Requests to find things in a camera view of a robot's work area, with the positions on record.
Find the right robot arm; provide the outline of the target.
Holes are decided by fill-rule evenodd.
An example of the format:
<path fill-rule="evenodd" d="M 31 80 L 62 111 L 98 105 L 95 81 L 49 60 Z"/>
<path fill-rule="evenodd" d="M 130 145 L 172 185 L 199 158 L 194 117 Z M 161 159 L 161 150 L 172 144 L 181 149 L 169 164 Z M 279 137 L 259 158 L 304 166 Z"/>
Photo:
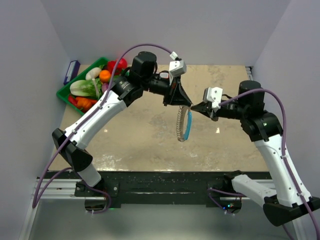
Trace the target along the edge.
<path fill-rule="evenodd" d="M 244 195 L 262 207 L 269 222 L 283 226 L 320 208 L 320 199 L 304 186 L 286 146 L 286 118 L 280 122 L 265 110 L 267 90 L 253 80 L 239 84 L 238 95 L 223 100 L 223 89 L 208 87 L 202 102 L 192 110 L 213 121 L 219 118 L 240 121 L 242 130 L 260 152 L 275 186 L 263 186 L 237 170 L 225 175 L 223 192 L 230 197 Z"/>

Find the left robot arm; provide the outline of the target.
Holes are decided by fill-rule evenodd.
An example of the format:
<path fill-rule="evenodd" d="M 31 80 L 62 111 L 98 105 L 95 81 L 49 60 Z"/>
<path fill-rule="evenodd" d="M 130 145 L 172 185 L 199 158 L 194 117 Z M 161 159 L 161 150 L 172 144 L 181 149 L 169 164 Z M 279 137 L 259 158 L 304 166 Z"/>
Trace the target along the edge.
<path fill-rule="evenodd" d="M 86 183 L 85 189 L 92 196 L 99 196 L 104 184 L 86 147 L 113 117 L 142 97 L 144 92 L 162 96 L 164 106 L 192 105 L 181 84 L 181 76 L 187 71 L 186 63 L 176 57 L 169 63 L 167 78 L 155 72 L 156 66 L 154 53 L 139 52 L 133 58 L 129 73 L 118 76 L 111 83 L 110 91 L 105 92 L 87 113 L 65 130 L 57 128 L 52 133 L 60 155 Z"/>

